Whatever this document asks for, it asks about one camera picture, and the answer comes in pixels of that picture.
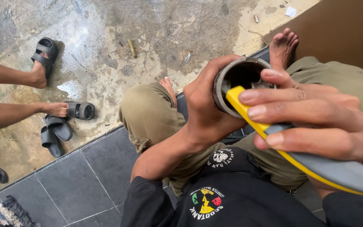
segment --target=printed logo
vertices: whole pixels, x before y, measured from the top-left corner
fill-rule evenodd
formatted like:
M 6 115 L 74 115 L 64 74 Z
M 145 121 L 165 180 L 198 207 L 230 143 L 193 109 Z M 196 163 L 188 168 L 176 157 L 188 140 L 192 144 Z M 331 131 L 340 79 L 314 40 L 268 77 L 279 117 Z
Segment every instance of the printed logo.
M 190 209 L 194 219 L 204 220 L 212 217 L 220 209 L 224 195 L 213 187 L 204 187 L 190 193 L 193 208 Z
M 211 157 L 207 160 L 207 165 L 211 166 L 212 168 L 223 167 L 224 165 L 228 165 L 233 158 L 233 152 L 229 148 L 224 148 L 222 150 L 216 151 Z

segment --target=hand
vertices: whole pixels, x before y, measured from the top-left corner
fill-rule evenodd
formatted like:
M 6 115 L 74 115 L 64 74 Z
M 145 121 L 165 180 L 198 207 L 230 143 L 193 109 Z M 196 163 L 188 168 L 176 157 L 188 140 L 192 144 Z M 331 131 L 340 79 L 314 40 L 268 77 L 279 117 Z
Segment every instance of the hand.
M 188 109 L 188 121 L 184 126 L 188 140 L 201 145 L 203 149 L 247 125 L 244 119 L 221 111 L 213 98 L 215 76 L 221 69 L 239 58 L 241 56 L 230 54 L 212 59 L 197 79 L 183 89 Z
M 293 128 L 267 137 L 255 145 L 286 152 L 308 152 L 338 159 L 363 161 L 363 112 L 359 100 L 333 87 L 299 84 L 288 73 L 263 70 L 263 80 L 282 89 L 247 90 L 241 103 L 254 106 L 248 116 L 259 123 L 294 122 L 316 128 Z

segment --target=fingernail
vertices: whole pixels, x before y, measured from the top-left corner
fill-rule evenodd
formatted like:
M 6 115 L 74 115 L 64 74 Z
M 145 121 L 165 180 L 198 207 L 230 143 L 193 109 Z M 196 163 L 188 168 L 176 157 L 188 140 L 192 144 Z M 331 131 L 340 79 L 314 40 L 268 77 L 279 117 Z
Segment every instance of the fingernail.
M 255 120 L 256 118 L 264 115 L 264 113 L 265 113 L 265 106 L 263 105 L 250 107 L 249 110 L 247 111 L 247 115 L 251 120 Z
M 270 76 L 270 77 L 274 77 L 274 76 L 280 76 L 281 73 L 277 70 L 271 70 L 271 69 L 264 69 L 263 70 L 265 73 L 265 76 Z
M 245 90 L 244 92 L 241 92 L 239 96 L 242 101 L 250 101 L 257 98 L 259 96 L 259 92 L 255 90 Z
M 284 136 L 282 133 L 271 134 L 265 138 L 265 142 L 267 142 L 270 147 L 278 148 L 279 145 L 284 142 Z

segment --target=cigarette butt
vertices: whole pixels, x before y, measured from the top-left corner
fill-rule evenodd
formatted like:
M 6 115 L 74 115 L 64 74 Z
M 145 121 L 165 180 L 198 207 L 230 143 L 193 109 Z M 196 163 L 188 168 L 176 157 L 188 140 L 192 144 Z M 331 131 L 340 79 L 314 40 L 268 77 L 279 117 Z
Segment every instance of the cigarette butt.
M 137 57 L 137 53 L 135 52 L 134 44 L 132 43 L 132 40 L 131 39 L 128 39 L 128 45 L 131 48 L 131 54 L 132 54 L 132 56 L 133 57 Z

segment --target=cylinder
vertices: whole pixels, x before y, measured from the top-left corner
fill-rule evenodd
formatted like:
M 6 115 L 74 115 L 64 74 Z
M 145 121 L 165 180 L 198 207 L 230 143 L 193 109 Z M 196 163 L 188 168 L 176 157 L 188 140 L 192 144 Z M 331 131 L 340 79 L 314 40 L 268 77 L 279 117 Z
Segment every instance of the cylinder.
M 213 97 L 217 106 L 228 114 L 242 118 L 226 100 L 226 93 L 222 91 L 222 84 L 228 86 L 229 89 L 239 85 L 245 89 L 269 88 L 271 86 L 260 77 L 260 73 L 263 69 L 271 69 L 270 64 L 265 60 L 243 57 L 231 62 L 220 70 L 215 77 L 213 92 Z

